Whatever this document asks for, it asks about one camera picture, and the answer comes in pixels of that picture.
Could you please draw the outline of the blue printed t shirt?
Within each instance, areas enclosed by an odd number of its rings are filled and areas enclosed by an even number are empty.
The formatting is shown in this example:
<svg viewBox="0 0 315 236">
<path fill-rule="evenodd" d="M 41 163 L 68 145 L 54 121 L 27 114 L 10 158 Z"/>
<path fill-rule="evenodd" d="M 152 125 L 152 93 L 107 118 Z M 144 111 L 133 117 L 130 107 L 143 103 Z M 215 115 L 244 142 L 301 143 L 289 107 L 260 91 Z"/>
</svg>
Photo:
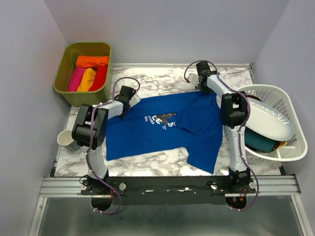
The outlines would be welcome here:
<svg viewBox="0 0 315 236">
<path fill-rule="evenodd" d="M 187 162 L 213 173 L 222 143 L 215 93 L 202 91 L 143 98 L 123 117 L 109 119 L 106 159 L 186 148 Z"/>
</svg>

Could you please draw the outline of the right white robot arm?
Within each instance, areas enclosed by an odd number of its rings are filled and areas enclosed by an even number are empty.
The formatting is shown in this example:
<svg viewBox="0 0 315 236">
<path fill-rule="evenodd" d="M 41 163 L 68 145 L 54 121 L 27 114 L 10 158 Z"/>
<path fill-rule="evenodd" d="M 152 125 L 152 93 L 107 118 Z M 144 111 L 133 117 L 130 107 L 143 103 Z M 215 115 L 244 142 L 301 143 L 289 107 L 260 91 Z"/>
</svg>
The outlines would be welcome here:
<svg viewBox="0 0 315 236">
<path fill-rule="evenodd" d="M 211 62 L 206 60 L 197 62 L 198 82 L 195 87 L 201 91 L 213 91 L 221 98 L 220 120 L 224 125 L 230 148 L 226 186 L 229 191 L 236 193 L 251 181 L 245 150 L 245 125 L 251 107 L 246 93 L 232 89 L 223 81 L 217 69 L 210 69 L 210 64 Z"/>
</svg>

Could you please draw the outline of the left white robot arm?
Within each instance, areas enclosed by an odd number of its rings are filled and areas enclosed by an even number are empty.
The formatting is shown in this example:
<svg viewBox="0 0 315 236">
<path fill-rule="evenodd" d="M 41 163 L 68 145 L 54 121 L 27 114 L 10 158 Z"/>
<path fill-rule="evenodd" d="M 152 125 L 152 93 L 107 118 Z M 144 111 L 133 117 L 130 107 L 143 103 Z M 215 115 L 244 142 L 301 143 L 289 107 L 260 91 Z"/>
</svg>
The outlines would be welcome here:
<svg viewBox="0 0 315 236">
<path fill-rule="evenodd" d="M 96 106 L 81 105 L 72 129 L 72 138 L 86 157 L 88 176 L 94 179 L 92 188 L 98 194 L 109 189 L 106 180 L 108 169 L 103 160 L 102 145 L 106 138 L 107 123 L 114 117 L 123 118 L 140 102 L 136 90 L 122 86 L 120 93 L 112 100 Z"/>
</svg>

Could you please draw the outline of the olive green plastic bin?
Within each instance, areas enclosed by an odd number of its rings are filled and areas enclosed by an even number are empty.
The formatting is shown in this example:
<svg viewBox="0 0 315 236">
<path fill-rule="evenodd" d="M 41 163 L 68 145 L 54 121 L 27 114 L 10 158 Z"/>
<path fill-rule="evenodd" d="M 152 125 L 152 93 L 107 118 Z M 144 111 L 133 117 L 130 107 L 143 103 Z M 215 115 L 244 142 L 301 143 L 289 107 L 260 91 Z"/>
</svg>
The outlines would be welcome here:
<svg viewBox="0 0 315 236">
<path fill-rule="evenodd" d="M 106 81 L 96 91 L 69 92 L 67 87 L 71 74 L 75 68 L 79 56 L 108 56 L 109 64 Z M 75 42 L 68 45 L 63 53 L 54 83 L 54 90 L 72 106 L 79 107 L 83 104 L 94 105 L 106 102 L 110 99 L 113 75 L 113 63 L 111 62 L 112 48 L 106 42 Z"/>
</svg>

